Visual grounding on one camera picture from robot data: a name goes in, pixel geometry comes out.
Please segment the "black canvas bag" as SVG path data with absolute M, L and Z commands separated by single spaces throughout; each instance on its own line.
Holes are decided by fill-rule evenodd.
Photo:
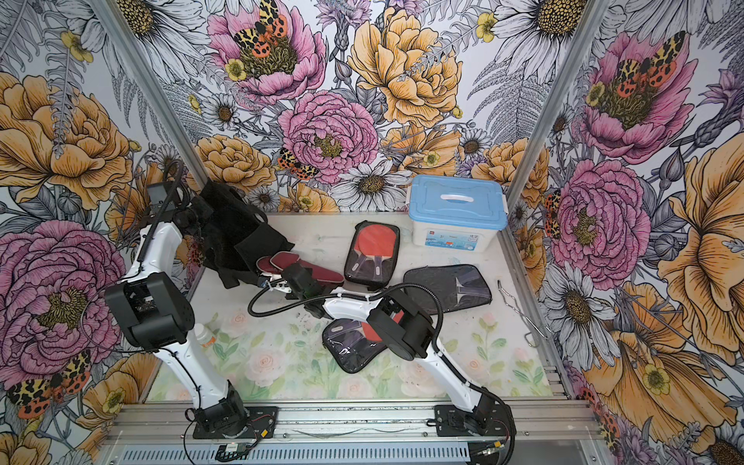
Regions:
M 267 215 L 246 203 L 236 188 L 207 182 L 191 203 L 203 240 L 205 265 L 217 272 L 223 286 L 240 284 L 261 286 L 257 262 L 295 246 L 284 234 L 269 225 Z

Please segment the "red ping pong paddle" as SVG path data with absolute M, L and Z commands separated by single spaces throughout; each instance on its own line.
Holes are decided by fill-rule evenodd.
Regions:
M 370 291 L 389 285 L 398 259 L 400 229 L 391 224 L 362 221 L 355 226 L 343 275 Z

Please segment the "black paddle case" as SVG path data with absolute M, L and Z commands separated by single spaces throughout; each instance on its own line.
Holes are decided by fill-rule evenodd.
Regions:
M 428 288 L 437 296 L 445 313 L 485 306 L 492 302 L 492 292 L 486 279 L 474 265 L 411 269 L 403 275 L 403 282 Z

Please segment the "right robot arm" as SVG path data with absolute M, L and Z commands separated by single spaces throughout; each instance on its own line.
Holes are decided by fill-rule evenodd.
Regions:
M 432 290 L 414 283 L 373 294 L 342 287 L 329 290 L 298 263 L 282 271 L 281 276 L 308 313 L 317 318 L 366 323 L 395 356 L 416 362 L 429 373 L 450 400 L 435 408 L 434 424 L 440 436 L 510 439 L 517 435 L 506 402 L 468 378 L 446 351 L 439 338 L 444 311 Z

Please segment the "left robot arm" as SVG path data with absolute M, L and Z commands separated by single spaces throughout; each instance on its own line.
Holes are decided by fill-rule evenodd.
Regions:
M 208 438 L 238 437 L 249 424 L 246 409 L 203 352 L 194 331 L 195 312 L 170 275 L 183 240 L 172 222 L 176 203 L 159 201 L 153 209 L 154 217 L 139 232 L 137 258 L 106 288 L 105 302 L 127 342 L 155 354 L 186 387 L 197 432 Z

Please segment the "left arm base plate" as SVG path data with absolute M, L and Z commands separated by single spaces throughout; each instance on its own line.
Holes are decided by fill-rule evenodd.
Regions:
M 242 413 L 229 412 L 218 405 L 197 410 L 192 437 L 197 440 L 270 439 L 277 425 L 279 409 L 249 406 Z

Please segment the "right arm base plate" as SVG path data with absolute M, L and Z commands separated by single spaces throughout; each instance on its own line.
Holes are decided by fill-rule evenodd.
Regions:
M 439 404 L 433 408 L 434 417 L 427 423 L 433 425 L 439 437 L 498 437 L 515 435 L 515 421 L 509 408 L 501 405 L 486 410 L 465 412 L 453 405 Z

